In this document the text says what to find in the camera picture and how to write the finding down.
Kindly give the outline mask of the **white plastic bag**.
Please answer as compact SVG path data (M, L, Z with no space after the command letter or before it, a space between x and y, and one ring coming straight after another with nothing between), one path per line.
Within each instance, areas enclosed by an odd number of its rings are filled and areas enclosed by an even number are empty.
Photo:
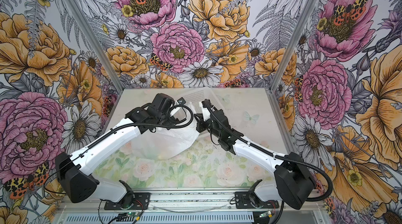
M158 127L156 132L149 131L131 140L127 146L133 155L150 160L167 160L186 151L200 133L196 130L196 120L180 129Z

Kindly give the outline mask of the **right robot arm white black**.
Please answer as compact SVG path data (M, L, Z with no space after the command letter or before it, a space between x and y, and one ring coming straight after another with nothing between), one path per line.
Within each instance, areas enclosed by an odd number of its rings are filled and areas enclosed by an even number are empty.
M248 201L260 208L269 201L282 201L300 210L315 188L315 182L302 158L294 152L288 155L267 149L233 129L223 110L217 110L211 101L200 102L202 112L196 114L197 130L207 131L217 138L224 151L246 158L263 168L274 178L272 182L258 179L248 191Z

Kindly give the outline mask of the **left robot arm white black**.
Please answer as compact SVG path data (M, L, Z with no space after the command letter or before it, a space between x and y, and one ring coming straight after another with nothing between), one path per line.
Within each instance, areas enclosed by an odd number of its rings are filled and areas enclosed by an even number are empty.
M176 101L158 93L151 103L129 111L116 126L87 146L71 154L59 154L55 159L56 177L70 201L80 203L98 197L122 209L130 208L135 196L126 182L97 178L93 172L111 154L145 132L180 124L173 114L184 104L184 99Z

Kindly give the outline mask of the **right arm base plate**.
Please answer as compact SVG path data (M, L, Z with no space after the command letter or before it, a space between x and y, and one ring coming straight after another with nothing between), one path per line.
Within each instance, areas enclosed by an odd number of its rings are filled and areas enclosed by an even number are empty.
M234 193L234 204L236 209L279 209L278 201L263 202L254 194L237 191Z

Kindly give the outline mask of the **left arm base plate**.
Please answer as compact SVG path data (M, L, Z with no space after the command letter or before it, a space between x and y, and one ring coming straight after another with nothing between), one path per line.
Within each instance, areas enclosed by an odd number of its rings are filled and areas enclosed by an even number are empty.
M134 192L129 196L124 196L117 203L106 201L105 210L147 210L150 203L150 193Z

